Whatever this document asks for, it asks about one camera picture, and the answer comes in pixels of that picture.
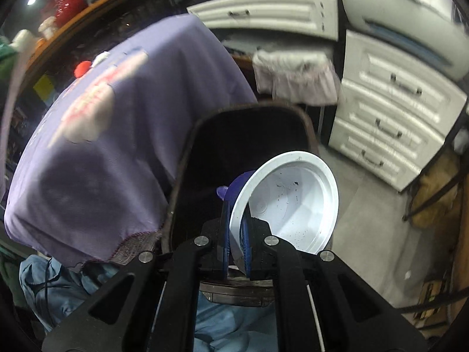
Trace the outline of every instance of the concrete floor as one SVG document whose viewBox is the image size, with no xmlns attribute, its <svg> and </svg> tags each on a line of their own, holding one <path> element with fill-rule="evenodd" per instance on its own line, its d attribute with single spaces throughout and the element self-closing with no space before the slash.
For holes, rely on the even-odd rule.
<svg viewBox="0 0 469 352">
<path fill-rule="evenodd" d="M 320 156 L 339 189 L 332 250 L 393 306 L 416 304 L 433 234 L 402 222 L 408 194 L 330 148 L 320 146 Z"/>
</svg>

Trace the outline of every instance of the black trash can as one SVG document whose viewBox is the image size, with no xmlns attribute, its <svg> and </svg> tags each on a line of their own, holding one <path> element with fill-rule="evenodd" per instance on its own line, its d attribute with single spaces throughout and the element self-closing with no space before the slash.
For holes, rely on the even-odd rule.
<svg viewBox="0 0 469 352">
<path fill-rule="evenodd" d="M 318 155 L 311 119 L 288 103 L 262 102 L 212 113 L 196 123 L 179 164 L 163 225 L 161 248 L 174 251 L 221 215 L 216 189 L 271 158 L 292 150 Z M 271 281 L 249 281 L 230 268 L 223 282 L 201 282 L 215 303 L 264 307 L 274 300 Z"/>
</svg>

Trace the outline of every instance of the white drawer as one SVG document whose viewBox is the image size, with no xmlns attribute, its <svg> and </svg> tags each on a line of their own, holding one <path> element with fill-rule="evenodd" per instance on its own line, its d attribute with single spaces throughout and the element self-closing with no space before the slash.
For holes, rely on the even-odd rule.
<svg viewBox="0 0 469 352">
<path fill-rule="evenodd" d="M 187 8 L 208 28 L 257 28 L 337 41 L 337 0 L 211 0 Z"/>
<path fill-rule="evenodd" d="M 347 31 L 344 78 L 375 90 L 446 135 L 466 103 L 446 77 L 386 43 Z"/>
<path fill-rule="evenodd" d="M 445 139 L 416 116 L 378 93 L 342 80 L 336 116 L 391 145 L 423 168 Z"/>
<path fill-rule="evenodd" d="M 427 0 L 424 4 L 415 0 L 342 2 L 350 24 L 360 32 L 385 35 L 403 49 L 408 46 L 455 81 L 469 71 L 469 36 L 463 25 L 453 21 L 451 0 Z"/>
<path fill-rule="evenodd" d="M 401 191 L 421 169 L 392 147 L 336 117 L 329 145 Z"/>
</svg>

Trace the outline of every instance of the blue fabric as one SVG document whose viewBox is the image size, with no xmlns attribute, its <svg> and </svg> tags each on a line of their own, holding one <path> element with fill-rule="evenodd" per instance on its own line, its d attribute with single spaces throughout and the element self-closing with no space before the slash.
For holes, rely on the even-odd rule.
<svg viewBox="0 0 469 352">
<path fill-rule="evenodd" d="M 48 269 L 48 308 L 45 269 Z M 28 305 L 47 332 L 78 308 L 118 269 L 109 263 L 88 263 L 74 273 L 54 258 L 31 255 L 20 265 L 20 283 Z M 276 352 L 277 328 L 273 305 L 238 307 L 209 302 L 199 293 L 194 352 Z"/>
<path fill-rule="evenodd" d="M 45 303 L 45 269 L 47 268 L 47 302 Z M 50 332 L 78 308 L 119 269 L 112 264 L 92 262 L 81 273 L 74 273 L 52 258 L 30 255 L 20 264 L 20 284 L 26 302 Z"/>
<path fill-rule="evenodd" d="M 276 352 L 275 308 L 214 304 L 199 293 L 194 352 Z"/>
</svg>

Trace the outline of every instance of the purple sheet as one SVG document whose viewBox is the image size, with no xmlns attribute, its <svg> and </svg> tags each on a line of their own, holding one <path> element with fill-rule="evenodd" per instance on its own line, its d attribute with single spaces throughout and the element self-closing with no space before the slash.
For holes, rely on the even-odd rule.
<svg viewBox="0 0 469 352">
<path fill-rule="evenodd" d="M 256 98 L 198 18 L 166 18 L 65 90 L 13 177 L 5 227 L 73 267 L 156 232 L 186 136 L 208 112 Z"/>
</svg>

